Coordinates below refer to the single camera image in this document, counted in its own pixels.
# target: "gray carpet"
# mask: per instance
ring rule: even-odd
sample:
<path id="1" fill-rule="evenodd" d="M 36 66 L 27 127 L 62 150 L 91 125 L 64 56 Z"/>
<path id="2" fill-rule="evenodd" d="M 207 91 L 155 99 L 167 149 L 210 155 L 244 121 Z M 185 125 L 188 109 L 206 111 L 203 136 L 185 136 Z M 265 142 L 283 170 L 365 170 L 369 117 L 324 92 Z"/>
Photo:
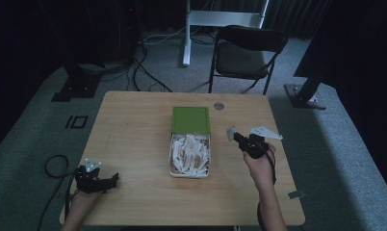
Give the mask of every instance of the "gray carpet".
<path id="1" fill-rule="evenodd" d="M 210 41 L 207 37 L 196 39 Z M 207 92 L 212 46 L 193 43 L 191 65 L 183 67 L 183 40 L 171 38 L 158 44 L 145 42 L 148 54 L 143 67 L 171 90 Z M 296 109 L 284 90 L 285 84 L 303 84 L 294 78 L 308 40 L 291 38 L 278 57 L 267 96 L 289 160 L 296 186 L 307 195 L 301 199 L 306 222 L 290 230 L 387 230 L 387 186 L 362 142 L 335 89 L 320 85 L 318 94 L 327 109 Z M 142 58 L 142 50 L 136 57 Z M 118 64 L 107 64 L 114 68 Z M 19 121 L 0 144 L 0 230 L 37 230 L 47 201 L 59 184 L 46 175 L 45 161 L 66 155 L 68 169 L 77 167 L 101 101 L 108 90 L 136 90 L 133 66 L 103 76 L 94 98 L 51 102 L 65 83 L 63 68 L 56 70 L 28 104 Z M 85 68 L 100 70 L 92 65 Z M 164 87 L 141 68 L 136 75 L 140 90 L 162 91 Z M 261 94 L 264 81 L 247 90 L 251 82 L 216 79 L 214 93 Z M 67 128 L 73 116 L 87 116 L 86 126 Z M 50 170 L 62 172 L 64 163 L 55 160 Z M 67 179 L 51 201 L 42 230 L 59 230 Z M 88 227 L 82 230 L 192 230 L 157 227 Z M 233 230 L 208 227 L 206 230 Z M 258 227 L 241 227 L 243 231 Z"/>

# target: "wooden table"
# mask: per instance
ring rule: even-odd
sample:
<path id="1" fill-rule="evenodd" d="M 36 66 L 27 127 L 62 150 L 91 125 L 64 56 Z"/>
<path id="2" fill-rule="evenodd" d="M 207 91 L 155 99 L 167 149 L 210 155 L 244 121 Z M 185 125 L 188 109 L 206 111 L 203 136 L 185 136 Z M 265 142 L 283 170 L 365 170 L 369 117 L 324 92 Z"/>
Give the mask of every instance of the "wooden table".
<path id="1" fill-rule="evenodd" d="M 217 102 L 223 110 L 214 108 Z M 212 162 L 205 179 L 169 174 L 174 106 L 209 108 Z M 261 125 L 277 132 L 269 100 L 262 95 L 107 92 L 81 164 L 85 158 L 101 161 L 99 177 L 118 172 L 118 187 L 101 196 L 85 224 L 258 225 L 258 192 L 238 144 L 227 140 L 230 125 L 244 136 L 250 127 Z M 302 224 L 300 201 L 288 196 L 296 186 L 282 143 L 267 141 L 277 149 L 275 189 L 284 220 L 288 225 Z"/>

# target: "stand base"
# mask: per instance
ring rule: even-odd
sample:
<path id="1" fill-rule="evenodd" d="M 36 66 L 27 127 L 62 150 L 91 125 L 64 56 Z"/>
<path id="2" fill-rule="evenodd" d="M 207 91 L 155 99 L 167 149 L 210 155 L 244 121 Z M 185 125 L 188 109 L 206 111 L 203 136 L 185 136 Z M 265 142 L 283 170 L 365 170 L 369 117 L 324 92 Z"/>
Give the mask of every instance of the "stand base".
<path id="1" fill-rule="evenodd" d="M 293 85 L 293 84 L 284 85 L 284 88 L 286 89 L 286 92 L 290 97 L 290 100 L 292 101 L 294 108 L 319 109 L 319 110 L 326 109 L 325 105 L 322 103 L 320 99 L 320 95 L 318 92 L 316 92 L 314 96 L 307 102 L 299 101 L 297 98 L 297 95 L 301 87 L 302 85 Z"/>
<path id="2" fill-rule="evenodd" d="M 101 77 L 101 75 L 86 77 L 84 83 L 80 85 L 78 83 L 73 85 L 73 80 L 69 77 L 62 87 L 61 92 L 55 93 L 52 102 L 69 102 L 71 98 L 93 98 Z"/>

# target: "hand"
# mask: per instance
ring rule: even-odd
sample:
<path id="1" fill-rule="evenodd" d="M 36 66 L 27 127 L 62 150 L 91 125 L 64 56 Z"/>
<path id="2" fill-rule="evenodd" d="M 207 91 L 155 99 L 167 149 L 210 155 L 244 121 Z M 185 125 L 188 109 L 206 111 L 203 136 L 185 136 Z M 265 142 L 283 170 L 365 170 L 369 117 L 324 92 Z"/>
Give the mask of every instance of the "hand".
<path id="1" fill-rule="evenodd" d="M 266 143 L 269 145 L 267 155 L 269 155 L 271 159 L 274 160 L 273 153 L 275 152 L 275 147 L 268 142 Z M 259 159 L 253 159 L 247 154 L 247 152 L 243 152 L 243 154 L 245 163 L 250 170 L 250 175 L 256 185 L 256 189 L 260 191 L 264 187 L 272 186 L 272 168 L 268 157 L 263 155 Z"/>

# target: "chair seat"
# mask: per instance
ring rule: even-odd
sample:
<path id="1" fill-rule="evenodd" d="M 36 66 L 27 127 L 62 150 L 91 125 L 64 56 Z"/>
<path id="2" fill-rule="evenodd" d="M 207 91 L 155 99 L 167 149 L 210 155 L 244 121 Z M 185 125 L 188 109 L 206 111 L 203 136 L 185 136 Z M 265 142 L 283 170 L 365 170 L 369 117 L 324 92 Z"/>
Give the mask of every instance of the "chair seat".
<path id="1" fill-rule="evenodd" d="M 259 79 L 268 73 L 266 68 L 260 67 L 265 65 L 263 51 L 246 50 L 224 42 L 218 47 L 217 59 L 215 69 L 221 75 L 242 73 L 241 78 Z"/>

